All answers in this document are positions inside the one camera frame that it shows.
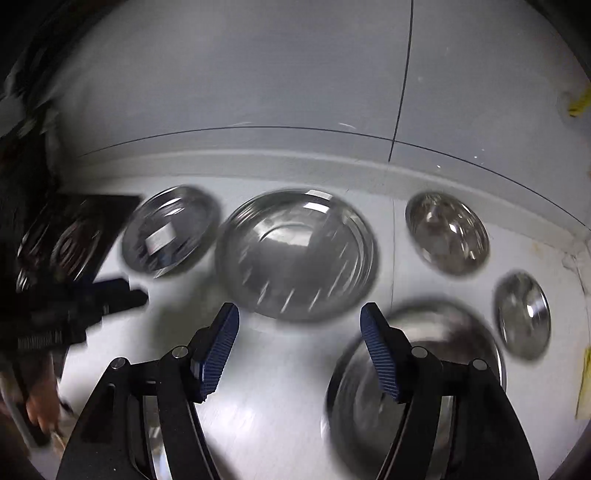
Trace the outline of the person left hand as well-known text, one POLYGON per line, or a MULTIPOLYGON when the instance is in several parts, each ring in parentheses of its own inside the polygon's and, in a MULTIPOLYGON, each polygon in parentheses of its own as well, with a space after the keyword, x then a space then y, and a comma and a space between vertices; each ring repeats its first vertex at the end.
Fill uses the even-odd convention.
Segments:
POLYGON ((56 430, 60 418, 60 401, 51 357, 43 359, 40 372, 28 389, 26 411, 31 423, 37 425, 44 434, 50 436, 56 430))

